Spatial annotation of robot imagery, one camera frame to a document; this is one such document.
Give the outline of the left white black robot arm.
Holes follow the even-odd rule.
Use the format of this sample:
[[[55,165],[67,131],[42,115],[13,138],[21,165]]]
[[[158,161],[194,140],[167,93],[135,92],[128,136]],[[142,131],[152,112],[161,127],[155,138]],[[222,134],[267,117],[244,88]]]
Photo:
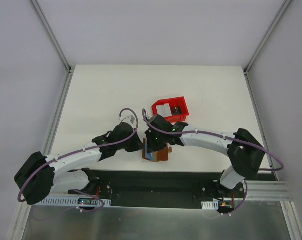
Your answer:
[[[56,155],[35,152],[14,176],[19,188],[17,200],[34,205],[60,192],[96,197],[99,181],[86,166],[113,157],[117,151],[131,153],[143,147],[136,129],[122,122],[77,150]]]

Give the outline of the brown leather card holder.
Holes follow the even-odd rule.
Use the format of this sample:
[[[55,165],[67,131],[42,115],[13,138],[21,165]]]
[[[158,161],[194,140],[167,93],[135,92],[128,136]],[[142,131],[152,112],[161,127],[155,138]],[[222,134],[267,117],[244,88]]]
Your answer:
[[[147,141],[143,138],[144,149],[142,150],[142,159],[149,162],[166,162],[169,161],[169,154],[172,153],[172,147],[166,145],[166,147],[160,151],[147,153]]]

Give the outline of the black VIP card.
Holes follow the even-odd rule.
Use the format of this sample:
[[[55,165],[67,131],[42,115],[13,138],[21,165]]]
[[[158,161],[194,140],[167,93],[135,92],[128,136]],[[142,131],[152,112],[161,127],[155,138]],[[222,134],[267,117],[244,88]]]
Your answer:
[[[171,112],[172,112],[172,115],[173,116],[177,116],[177,115],[181,115],[182,114],[182,111],[181,111],[181,108],[178,106],[176,106],[176,107],[173,107],[172,109],[171,109]]]

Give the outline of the aluminium frame post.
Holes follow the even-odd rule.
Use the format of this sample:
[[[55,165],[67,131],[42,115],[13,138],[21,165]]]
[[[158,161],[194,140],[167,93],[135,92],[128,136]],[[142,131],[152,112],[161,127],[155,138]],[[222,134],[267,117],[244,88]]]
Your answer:
[[[267,28],[266,32],[264,33],[261,41],[259,42],[258,46],[256,47],[253,55],[251,56],[248,64],[243,68],[244,75],[248,75],[250,70],[252,69],[253,65],[257,61],[258,57],[262,53],[263,49],[266,47],[267,43],[271,39],[272,35],[279,27],[281,21],[283,20],[285,14],[287,13],[288,9],[294,3],[294,0],[284,0],[281,4],[279,10],[277,11],[275,17],[271,21],[269,27]]]
[[[70,65],[69,61],[67,60],[60,44],[58,43],[55,34],[37,0],[29,0],[28,1],[31,8],[33,9],[40,25],[42,26],[51,46],[53,47],[58,59],[60,60],[63,68],[69,74],[72,71],[72,66]]]

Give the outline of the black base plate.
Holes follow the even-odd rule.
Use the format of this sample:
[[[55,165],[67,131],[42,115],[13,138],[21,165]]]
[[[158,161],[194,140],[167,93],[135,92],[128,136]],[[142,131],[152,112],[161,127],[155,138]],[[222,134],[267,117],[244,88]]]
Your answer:
[[[83,171],[88,185],[72,187],[68,193],[95,195],[113,207],[200,209],[208,202],[229,213],[236,208],[236,200],[246,199],[243,183],[227,189],[218,184],[220,175],[212,172]]]

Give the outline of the red plastic bin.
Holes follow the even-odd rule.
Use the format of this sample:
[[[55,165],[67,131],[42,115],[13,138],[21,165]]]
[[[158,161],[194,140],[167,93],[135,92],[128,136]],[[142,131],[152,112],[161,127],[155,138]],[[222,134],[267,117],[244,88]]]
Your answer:
[[[183,96],[160,99],[151,106],[154,115],[164,117],[168,122],[184,122],[189,116],[188,107]]]

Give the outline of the left aluminium frame post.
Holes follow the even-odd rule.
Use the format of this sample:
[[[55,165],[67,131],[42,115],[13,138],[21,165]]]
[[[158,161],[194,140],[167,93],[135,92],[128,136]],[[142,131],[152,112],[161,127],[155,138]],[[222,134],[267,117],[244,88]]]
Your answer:
[[[55,34],[37,0],[29,0],[28,1],[31,8],[33,9],[40,25],[42,26],[51,46],[53,47],[58,59],[60,60],[63,68],[69,74],[72,71],[72,66],[70,65],[69,61],[67,60],[60,44],[58,43]]]

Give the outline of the right aluminium frame post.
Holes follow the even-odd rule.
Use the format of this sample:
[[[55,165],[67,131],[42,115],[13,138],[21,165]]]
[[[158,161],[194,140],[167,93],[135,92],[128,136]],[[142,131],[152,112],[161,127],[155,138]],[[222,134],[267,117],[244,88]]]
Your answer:
[[[271,21],[269,27],[267,28],[266,32],[264,33],[261,41],[259,42],[258,46],[256,47],[253,55],[251,56],[248,64],[243,68],[244,75],[248,75],[250,70],[252,69],[253,65],[257,61],[258,57],[262,53],[263,49],[266,47],[267,43],[271,39],[272,35],[279,27],[281,21],[283,20],[285,14],[287,13],[288,9],[294,3],[294,0],[284,0],[281,4],[279,10],[277,11],[275,17]]]

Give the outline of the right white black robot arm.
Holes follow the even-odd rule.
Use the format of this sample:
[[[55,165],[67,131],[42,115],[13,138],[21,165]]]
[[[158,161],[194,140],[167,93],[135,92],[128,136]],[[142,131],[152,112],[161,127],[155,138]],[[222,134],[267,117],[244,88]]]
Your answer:
[[[145,131],[147,152],[162,150],[166,144],[182,147],[200,147],[227,156],[229,168],[221,174],[216,184],[216,192],[228,197],[242,180],[256,178],[265,152],[262,145],[246,129],[237,132],[209,132],[186,122],[171,124],[164,117],[154,115],[148,120]]]

